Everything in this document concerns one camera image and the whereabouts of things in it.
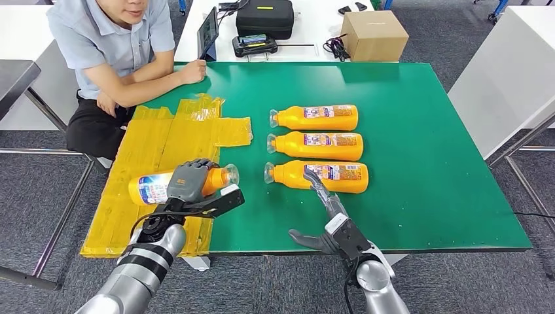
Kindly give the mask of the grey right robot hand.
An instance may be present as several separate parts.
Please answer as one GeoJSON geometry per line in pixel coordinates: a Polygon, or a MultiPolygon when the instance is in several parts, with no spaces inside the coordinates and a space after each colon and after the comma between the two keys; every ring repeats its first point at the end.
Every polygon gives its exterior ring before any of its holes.
{"type": "MultiPolygon", "coordinates": [[[[347,215],[337,194],[331,194],[315,172],[306,168],[303,172],[303,177],[311,183],[310,189],[315,191],[323,203],[330,220],[339,213],[347,215]]],[[[339,250],[339,244],[337,244],[328,231],[324,231],[319,237],[312,237],[302,235],[298,230],[290,229],[289,235],[295,243],[325,254],[336,254],[339,250]]]]}

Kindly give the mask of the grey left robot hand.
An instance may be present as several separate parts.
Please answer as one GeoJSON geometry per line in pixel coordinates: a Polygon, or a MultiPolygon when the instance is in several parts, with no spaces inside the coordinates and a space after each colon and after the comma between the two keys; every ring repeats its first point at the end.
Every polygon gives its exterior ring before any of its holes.
{"type": "Polygon", "coordinates": [[[207,158],[197,158],[177,166],[167,187],[168,199],[175,198],[185,203],[204,200],[202,189],[213,168],[219,168],[219,164],[207,158]]]}

